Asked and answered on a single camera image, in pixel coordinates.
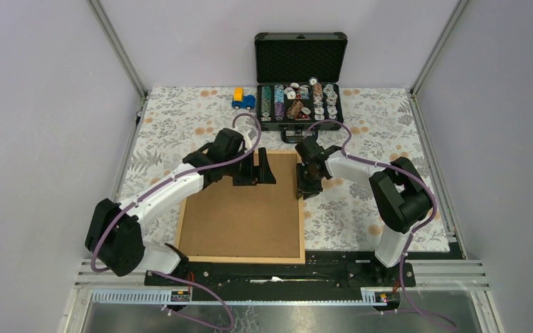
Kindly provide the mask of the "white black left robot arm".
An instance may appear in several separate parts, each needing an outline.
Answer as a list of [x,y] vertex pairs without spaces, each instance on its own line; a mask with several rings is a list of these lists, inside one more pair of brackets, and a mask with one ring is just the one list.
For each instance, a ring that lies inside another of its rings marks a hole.
[[166,211],[225,176],[235,186],[276,183],[267,150],[252,142],[248,133],[224,128],[152,187],[118,203],[109,198],[97,203],[85,239],[92,270],[122,277],[144,269],[160,272],[172,285],[184,282],[185,256],[172,245],[146,244],[143,232]]

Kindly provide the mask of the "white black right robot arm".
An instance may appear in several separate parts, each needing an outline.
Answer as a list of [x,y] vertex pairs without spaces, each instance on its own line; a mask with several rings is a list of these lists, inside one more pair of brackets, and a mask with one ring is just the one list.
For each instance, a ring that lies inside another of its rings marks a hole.
[[350,155],[340,146],[324,148],[313,136],[301,140],[295,149],[301,158],[296,167],[298,198],[318,196],[324,178],[369,183],[385,224],[370,275],[376,284],[390,284],[398,276],[396,265],[407,252],[414,227],[437,205],[412,162],[406,157],[388,164],[372,162]]

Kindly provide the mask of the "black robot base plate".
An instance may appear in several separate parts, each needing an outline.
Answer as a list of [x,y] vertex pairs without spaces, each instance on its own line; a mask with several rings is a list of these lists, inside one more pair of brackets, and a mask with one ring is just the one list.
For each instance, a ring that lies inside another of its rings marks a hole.
[[227,302],[355,300],[360,287],[377,287],[364,277],[371,251],[306,252],[305,264],[228,264],[190,262],[179,278],[208,287]]

